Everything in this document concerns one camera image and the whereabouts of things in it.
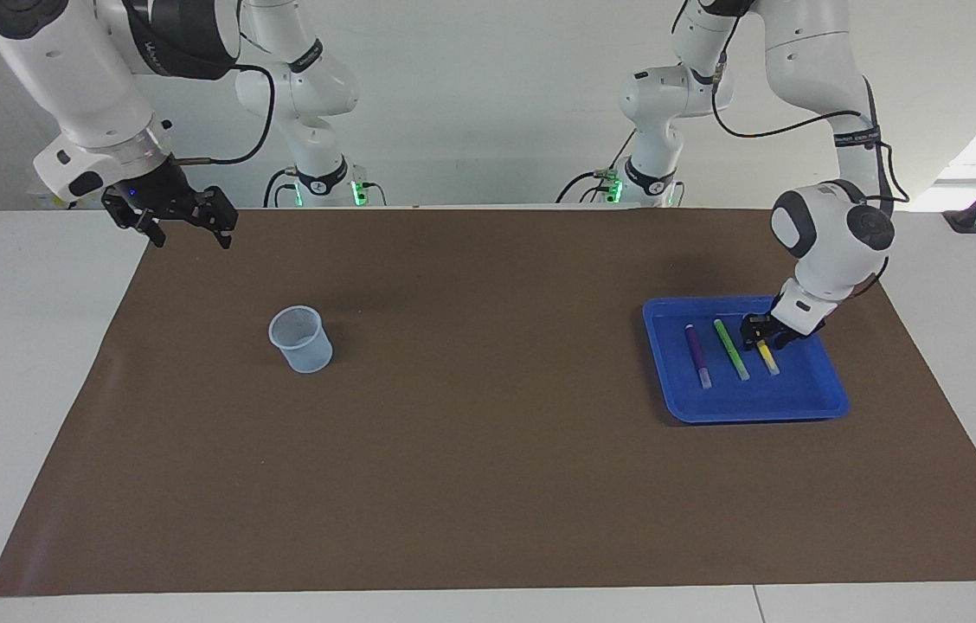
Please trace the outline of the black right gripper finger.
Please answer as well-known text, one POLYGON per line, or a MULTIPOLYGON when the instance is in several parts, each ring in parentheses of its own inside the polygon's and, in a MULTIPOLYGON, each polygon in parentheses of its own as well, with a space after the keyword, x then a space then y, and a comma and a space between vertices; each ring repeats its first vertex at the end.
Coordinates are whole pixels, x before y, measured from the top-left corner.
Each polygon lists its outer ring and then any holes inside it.
POLYGON ((144 235, 156 248, 163 248, 166 244, 166 233, 161 228, 156 216, 151 210, 137 212, 128 201, 125 193, 116 188, 107 188, 103 193, 105 211, 115 222, 117 228, 133 229, 144 235))
POLYGON ((219 186, 191 195, 191 224, 208 230, 222 249, 231 248, 238 212, 219 186))

